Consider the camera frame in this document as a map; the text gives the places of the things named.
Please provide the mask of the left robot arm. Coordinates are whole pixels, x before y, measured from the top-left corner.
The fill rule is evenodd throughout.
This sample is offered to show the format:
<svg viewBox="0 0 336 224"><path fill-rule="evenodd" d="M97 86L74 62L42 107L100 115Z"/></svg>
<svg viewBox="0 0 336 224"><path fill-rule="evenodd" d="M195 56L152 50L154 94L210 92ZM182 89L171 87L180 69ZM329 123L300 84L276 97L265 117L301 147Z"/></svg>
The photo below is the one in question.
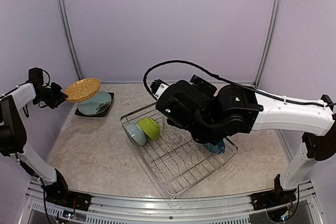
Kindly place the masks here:
<svg viewBox="0 0 336 224"><path fill-rule="evenodd" d="M31 176L38 177L43 186L55 186L53 197L66 206L73 201L74 195L64 186L64 177L27 143L27 133L19 110L34 98L36 92L31 83L17 86L1 97L1 154L15 160Z"/></svg>

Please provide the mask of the yellow polka dot plate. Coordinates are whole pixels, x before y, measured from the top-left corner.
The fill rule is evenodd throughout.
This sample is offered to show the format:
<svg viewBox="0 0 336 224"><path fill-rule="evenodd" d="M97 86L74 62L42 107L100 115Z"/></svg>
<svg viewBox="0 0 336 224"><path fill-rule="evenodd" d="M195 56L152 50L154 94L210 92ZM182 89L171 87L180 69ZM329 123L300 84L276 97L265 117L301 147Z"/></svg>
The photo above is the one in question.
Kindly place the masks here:
<svg viewBox="0 0 336 224"><path fill-rule="evenodd" d="M100 90L101 82L96 78L85 78L68 86L63 93L67 101L78 103L92 98Z"/></svg>

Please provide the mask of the black floral square plate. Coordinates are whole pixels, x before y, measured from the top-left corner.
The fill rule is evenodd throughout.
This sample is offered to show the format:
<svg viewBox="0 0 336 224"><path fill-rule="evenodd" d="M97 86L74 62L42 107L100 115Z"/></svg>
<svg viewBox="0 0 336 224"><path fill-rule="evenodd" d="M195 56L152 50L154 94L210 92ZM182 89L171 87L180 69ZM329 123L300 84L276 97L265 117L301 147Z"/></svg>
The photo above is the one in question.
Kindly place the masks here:
<svg viewBox="0 0 336 224"><path fill-rule="evenodd" d="M98 91L92 98L78 103L75 115L89 118L104 117L110 110L113 99L113 92Z"/></svg>

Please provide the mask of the light teal round plate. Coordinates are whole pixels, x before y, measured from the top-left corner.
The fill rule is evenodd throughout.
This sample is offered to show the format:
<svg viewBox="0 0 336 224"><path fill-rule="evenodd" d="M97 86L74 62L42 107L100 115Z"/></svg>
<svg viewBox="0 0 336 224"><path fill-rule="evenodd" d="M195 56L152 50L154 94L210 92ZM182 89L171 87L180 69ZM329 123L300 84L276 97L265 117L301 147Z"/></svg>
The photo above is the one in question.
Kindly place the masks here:
<svg viewBox="0 0 336 224"><path fill-rule="evenodd" d="M112 102L112 97L109 93L98 91L93 97L83 102L78 103L80 113L91 116L104 112Z"/></svg>

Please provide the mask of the blue polka dot plate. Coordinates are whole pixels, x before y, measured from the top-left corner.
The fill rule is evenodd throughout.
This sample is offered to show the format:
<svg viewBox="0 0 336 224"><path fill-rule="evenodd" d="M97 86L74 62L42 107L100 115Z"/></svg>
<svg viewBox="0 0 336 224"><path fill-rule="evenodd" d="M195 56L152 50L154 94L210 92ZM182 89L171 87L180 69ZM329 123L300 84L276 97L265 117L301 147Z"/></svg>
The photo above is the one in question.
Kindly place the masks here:
<svg viewBox="0 0 336 224"><path fill-rule="evenodd" d="M225 142L221 140L217 145L212 145L211 143L203 144L203 147L213 154L223 154L225 153Z"/></svg>

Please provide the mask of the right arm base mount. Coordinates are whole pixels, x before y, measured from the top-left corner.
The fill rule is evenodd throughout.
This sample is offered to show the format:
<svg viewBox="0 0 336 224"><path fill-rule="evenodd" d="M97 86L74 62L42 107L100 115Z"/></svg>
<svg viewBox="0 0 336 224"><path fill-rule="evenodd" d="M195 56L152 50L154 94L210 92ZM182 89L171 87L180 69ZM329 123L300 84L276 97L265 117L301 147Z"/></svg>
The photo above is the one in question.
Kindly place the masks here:
<svg viewBox="0 0 336 224"><path fill-rule="evenodd" d="M251 202L254 210L276 207L295 201L297 189L284 190L280 182L280 174L274 179L274 187L271 190L251 194Z"/></svg>

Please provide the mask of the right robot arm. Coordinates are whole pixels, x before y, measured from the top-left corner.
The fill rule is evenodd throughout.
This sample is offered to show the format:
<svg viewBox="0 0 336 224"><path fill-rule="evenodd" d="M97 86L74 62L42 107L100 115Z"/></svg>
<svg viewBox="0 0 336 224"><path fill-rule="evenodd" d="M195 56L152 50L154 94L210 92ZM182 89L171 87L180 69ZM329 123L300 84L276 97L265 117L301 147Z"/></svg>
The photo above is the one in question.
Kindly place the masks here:
<svg viewBox="0 0 336 224"><path fill-rule="evenodd" d="M200 144L215 146L252 131L302 132L299 150L268 194L273 205L287 199L315 163L335 154L335 114L326 95L316 101L288 100L238 84L217 89L199 77L171 85L155 80L150 90L168 124L188 131Z"/></svg>

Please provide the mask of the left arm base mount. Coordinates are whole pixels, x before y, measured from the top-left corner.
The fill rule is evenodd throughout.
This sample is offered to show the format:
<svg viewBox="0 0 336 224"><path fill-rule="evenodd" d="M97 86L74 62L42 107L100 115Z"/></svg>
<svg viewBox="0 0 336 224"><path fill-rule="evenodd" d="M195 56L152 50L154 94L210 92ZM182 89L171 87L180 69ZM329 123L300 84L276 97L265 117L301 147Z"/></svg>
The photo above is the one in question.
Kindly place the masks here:
<svg viewBox="0 0 336 224"><path fill-rule="evenodd" d="M86 193L69 190L63 175L55 169L55 181L48 182L41 179L42 189L47 202L71 208L74 210L88 211L92 196Z"/></svg>

